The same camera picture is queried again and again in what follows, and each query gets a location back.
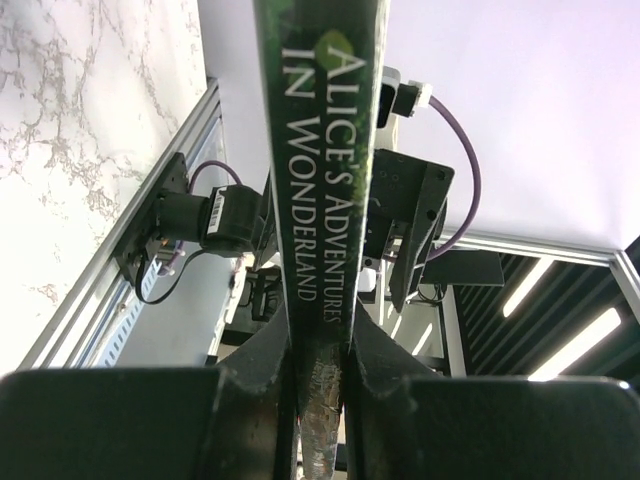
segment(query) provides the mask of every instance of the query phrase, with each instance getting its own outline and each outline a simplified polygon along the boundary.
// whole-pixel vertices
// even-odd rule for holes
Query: white marble surface
[[[205,83],[197,0],[0,0],[0,375]]]

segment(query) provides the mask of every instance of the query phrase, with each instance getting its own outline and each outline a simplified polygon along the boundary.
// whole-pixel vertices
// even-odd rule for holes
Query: fluorescent light
[[[610,308],[533,372],[529,380],[544,382],[555,378],[613,332],[620,323],[620,315],[615,308]]]
[[[422,350],[422,347],[424,347],[424,344],[427,341],[427,338],[429,338],[429,335],[431,335],[431,330],[433,330],[433,323],[430,323],[429,325],[427,325],[427,328],[422,334],[422,337],[420,337],[420,341],[418,342],[418,345],[416,345],[416,348],[413,349],[413,352],[411,352],[411,355],[417,355],[420,353],[420,350]]]
[[[529,272],[529,275],[522,281],[520,286],[516,288],[516,291],[513,292],[513,295],[509,297],[507,303],[504,304],[502,308],[502,314],[505,317],[508,317],[513,313],[513,311],[518,308],[518,305],[524,300],[524,297],[533,289],[533,287],[538,283],[538,280],[542,278],[544,273],[549,270],[549,267],[553,263],[551,258],[541,258],[536,263],[536,266]]]
[[[391,332],[391,338],[396,338],[396,333],[398,333],[398,329],[400,328],[401,321],[402,321],[402,315],[398,315],[398,320],[396,320],[396,324],[393,326],[393,331]]]

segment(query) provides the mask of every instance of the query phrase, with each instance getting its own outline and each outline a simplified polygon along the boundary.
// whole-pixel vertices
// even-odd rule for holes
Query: corrugated black ceiling
[[[638,268],[640,239],[628,253]],[[469,374],[532,373],[600,313],[615,307],[622,325],[565,373],[606,375],[640,386],[640,324],[609,269],[556,262],[505,319],[505,301],[537,260],[513,255],[501,259],[503,288],[455,289]]]

